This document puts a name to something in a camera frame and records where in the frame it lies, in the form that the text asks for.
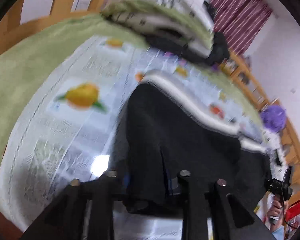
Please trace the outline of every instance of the green bed sheet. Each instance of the green bed sheet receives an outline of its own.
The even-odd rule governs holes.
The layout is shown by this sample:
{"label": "green bed sheet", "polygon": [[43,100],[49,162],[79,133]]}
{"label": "green bed sheet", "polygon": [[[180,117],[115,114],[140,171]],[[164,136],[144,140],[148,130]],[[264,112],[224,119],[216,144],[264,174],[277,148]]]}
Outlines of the green bed sheet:
{"label": "green bed sheet", "polygon": [[[92,14],[46,28],[0,56],[0,164],[11,130],[33,94],[65,58],[93,35],[111,36],[139,48],[148,47],[132,31]],[[261,125],[258,112],[224,74],[203,72]]]}

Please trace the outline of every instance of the blue sleeve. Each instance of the blue sleeve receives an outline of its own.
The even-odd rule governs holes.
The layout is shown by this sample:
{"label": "blue sleeve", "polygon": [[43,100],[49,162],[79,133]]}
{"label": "blue sleeve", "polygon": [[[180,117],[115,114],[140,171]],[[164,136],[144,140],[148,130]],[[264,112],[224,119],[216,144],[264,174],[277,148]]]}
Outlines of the blue sleeve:
{"label": "blue sleeve", "polygon": [[284,226],[280,226],[276,231],[272,232],[277,240],[284,240]]}

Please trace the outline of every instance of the black cable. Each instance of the black cable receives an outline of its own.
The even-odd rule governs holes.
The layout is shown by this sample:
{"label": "black cable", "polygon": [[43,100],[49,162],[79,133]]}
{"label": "black cable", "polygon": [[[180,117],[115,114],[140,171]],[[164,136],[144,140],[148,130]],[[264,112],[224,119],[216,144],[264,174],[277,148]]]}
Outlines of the black cable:
{"label": "black cable", "polygon": [[283,205],[283,220],[284,220],[284,222],[289,226],[289,227],[291,227],[291,228],[293,228],[293,229],[298,229],[298,228],[296,228],[296,227],[294,227],[293,225],[290,225],[287,221],[286,221],[286,218],[285,218],[285,214],[284,214],[284,196],[283,196],[283,182],[282,182],[282,184],[281,184],[281,196],[282,196],[282,205]]}

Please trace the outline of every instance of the purple curtain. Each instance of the purple curtain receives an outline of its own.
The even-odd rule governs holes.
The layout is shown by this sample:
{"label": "purple curtain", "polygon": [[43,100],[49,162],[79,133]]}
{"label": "purple curtain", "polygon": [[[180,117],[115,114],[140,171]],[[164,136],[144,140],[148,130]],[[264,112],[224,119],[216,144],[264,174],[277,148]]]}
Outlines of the purple curtain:
{"label": "purple curtain", "polygon": [[217,9],[215,31],[222,32],[231,49],[243,54],[272,10],[263,0],[211,0]]}

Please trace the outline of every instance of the bolt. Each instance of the bolt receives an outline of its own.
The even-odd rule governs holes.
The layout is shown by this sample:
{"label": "bolt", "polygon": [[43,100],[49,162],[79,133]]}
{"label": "bolt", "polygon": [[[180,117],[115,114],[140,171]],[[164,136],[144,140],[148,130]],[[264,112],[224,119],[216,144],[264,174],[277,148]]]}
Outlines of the bolt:
{"label": "bolt", "polygon": [[182,177],[189,177],[190,176],[190,171],[182,170],[182,171],[180,171],[180,175]]}
{"label": "bolt", "polygon": [[227,185],[227,182],[224,179],[218,179],[217,183],[218,183],[218,185],[220,185],[222,187]]}
{"label": "bolt", "polygon": [[71,186],[79,186],[80,185],[80,180],[78,179],[73,179],[70,183]]}
{"label": "bolt", "polygon": [[117,172],[116,171],[107,171],[106,175],[108,177],[116,177],[117,176]]}

